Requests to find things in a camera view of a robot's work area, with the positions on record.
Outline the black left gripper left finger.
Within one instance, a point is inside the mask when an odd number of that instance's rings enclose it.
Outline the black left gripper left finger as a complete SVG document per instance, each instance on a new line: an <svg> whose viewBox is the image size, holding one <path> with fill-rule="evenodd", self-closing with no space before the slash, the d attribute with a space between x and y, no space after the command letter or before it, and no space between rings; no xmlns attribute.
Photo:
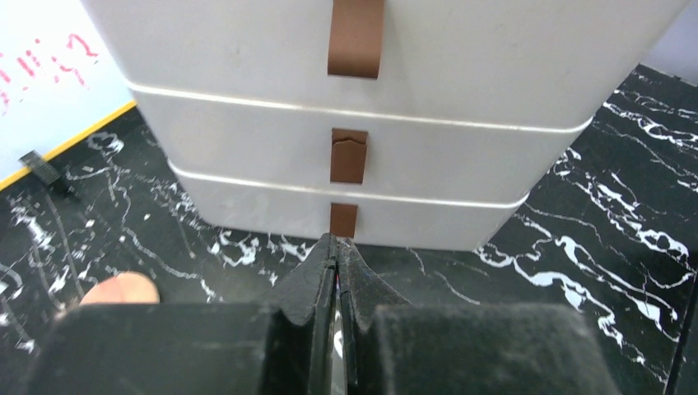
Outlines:
<svg viewBox="0 0 698 395"><path fill-rule="evenodd" d="M333 238L257 299L88 304L60 319L24 394L310 394L325 380Z"/></svg>

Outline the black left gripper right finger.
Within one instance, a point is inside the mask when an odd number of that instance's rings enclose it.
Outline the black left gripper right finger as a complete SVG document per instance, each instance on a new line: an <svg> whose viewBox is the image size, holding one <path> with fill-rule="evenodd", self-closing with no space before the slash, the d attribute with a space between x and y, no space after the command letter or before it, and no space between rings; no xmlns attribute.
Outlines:
<svg viewBox="0 0 698 395"><path fill-rule="evenodd" d="M337 241L347 375L360 394L615 394L596 337L558 304L411 303Z"/></svg>

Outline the white top drawer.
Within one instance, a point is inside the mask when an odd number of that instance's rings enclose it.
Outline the white top drawer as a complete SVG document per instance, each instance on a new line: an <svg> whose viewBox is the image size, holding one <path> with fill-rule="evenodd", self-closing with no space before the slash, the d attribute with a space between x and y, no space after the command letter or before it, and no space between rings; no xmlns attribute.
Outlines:
<svg viewBox="0 0 698 395"><path fill-rule="evenodd" d="M333 1L86 1L133 90L533 128L586 122L683 1L385 1L376 79L328 74Z"/></svg>

